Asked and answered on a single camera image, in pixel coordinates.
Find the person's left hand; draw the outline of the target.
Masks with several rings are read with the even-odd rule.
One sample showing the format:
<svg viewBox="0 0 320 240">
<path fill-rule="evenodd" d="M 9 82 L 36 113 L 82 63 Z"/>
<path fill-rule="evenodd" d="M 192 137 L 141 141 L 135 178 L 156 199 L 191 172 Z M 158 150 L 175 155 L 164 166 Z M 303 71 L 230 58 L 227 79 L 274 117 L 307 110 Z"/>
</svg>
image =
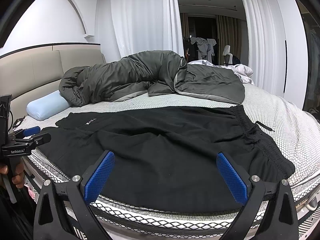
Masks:
<svg viewBox="0 0 320 240">
<path fill-rule="evenodd" d="M 9 169 L 7 165 L 1 164 L 1 175 L 7 175 Z M 15 176 L 12 178 L 13 184 L 18 188 L 21 189 L 24 187 L 24 166 L 22 163 L 16 165 L 15 168 Z"/>
</svg>

